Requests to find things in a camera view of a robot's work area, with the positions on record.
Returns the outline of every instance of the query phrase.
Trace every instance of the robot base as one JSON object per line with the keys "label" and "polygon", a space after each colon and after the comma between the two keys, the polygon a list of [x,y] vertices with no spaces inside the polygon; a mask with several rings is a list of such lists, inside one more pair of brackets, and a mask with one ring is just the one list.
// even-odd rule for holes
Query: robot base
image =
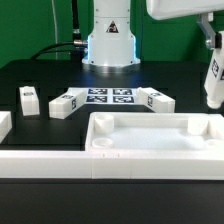
{"label": "robot base", "polygon": [[133,64],[126,66],[100,66],[90,64],[88,59],[83,58],[82,67],[84,70],[98,72],[98,73],[127,73],[131,71],[140,70],[141,60],[136,58]]}
{"label": "robot base", "polygon": [[83,69],[88,71],[93,71],[97,73],[127,73],[131,71],[139,71],[140,63],[128,65],[124,67],[109,67],[109,66],[98,66],[92,64],[84,64]]}

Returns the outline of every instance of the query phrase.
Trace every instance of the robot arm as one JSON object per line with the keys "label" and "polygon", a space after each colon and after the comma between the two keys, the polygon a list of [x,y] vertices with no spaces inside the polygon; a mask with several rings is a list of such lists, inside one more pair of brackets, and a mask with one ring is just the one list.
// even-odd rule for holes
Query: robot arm
{"label": "robot arm", "polygon": [[147,0],[149,15],[158,20],[200,14],[198,24],[206,35],[206,46],[214,50],[205,81],[207,103],[213,109],[224,101],[224,31],[215,33],[209,12],[223,9],[223,0]]}

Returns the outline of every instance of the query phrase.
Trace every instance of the white plastic container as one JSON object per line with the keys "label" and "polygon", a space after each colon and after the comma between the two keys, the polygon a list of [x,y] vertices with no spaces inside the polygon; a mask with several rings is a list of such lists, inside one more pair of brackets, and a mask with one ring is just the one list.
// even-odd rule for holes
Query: white plastic container
{"label": "white plastic container", "polygon": [[[95,131],[99,115],[112,133]],[[92,178],[224,180],[223,146],[224,118],[206,114],[93,113],[86,139]]]}
{"label": "white plastic container", "polygon": [[158,20],[223,9],[223,0],[147,0],[149,15]]}

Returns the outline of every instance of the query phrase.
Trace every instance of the black cable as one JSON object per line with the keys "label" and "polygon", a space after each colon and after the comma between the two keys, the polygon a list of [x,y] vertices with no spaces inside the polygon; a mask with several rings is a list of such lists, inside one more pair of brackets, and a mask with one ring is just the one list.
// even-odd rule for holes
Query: black cable
{"label": "black cable", "polygon": [[141,7],[141,37],[140,37],[140,52],[139,52],[139,56],[140,59],[143,59],[143,37],[144,37],[144,7],[143,7],[143,2],[142,0],[140,1],[140,7]]}
{"label": "black cable", "polygon": [[79,29],[78,0],[72,0],[73,29]]}
{"label": "black cable", "polygon": [[51,53],[65,53],[65,52],[74,52],[74,51],[83,51],[84,48],[76,48],[74,50],[56,50],[56,51],[42,51],[39,54],[36,54],[36,57],[33,56],[33,60],[36,60],[39,56],[41,56],[42,54],[51,54]]}
{"label": "black cable", "polygon": [[51,50],[51,49],[54,49],[57,47],[61,47],[61,46],[74,46],[74,43],[73,42],[62,42],[62,43],[50,45],[48,47],[43,48],[41,51],[39,51],[38,53],[33,55],[30,59],[36,60],[36,58],[38,58],[42,54],[42,52],[46,52],[48,50]]}
{"label": "black cable", "polygon": [[72,0],[72,18],[73,18],[73,40],[81,40],[81,33],[79,30],[79,13],[78,0]]}

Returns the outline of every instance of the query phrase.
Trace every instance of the block with black label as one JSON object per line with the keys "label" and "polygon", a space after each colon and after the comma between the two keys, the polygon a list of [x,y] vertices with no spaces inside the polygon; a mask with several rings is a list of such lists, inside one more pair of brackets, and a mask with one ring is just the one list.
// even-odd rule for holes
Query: block with black label
{"label": "block with black label", "polygon": [[19,88],[23,116],[39,115],[39,99],[33,86]]}
{"label": "block with black label", "polygon": [[50,117],[65,119],[85,103],[86,95],[86,89],[69,88],[65,94],[49,103]]}
{"label": "block with black label", "polygon": [[156,113],[174,113],[175,100],[153,88],[138,88],[138,101]]}
{"label": "block with black label", "polygon": [[0,143],[12,128],[11,112],[0,111]]}

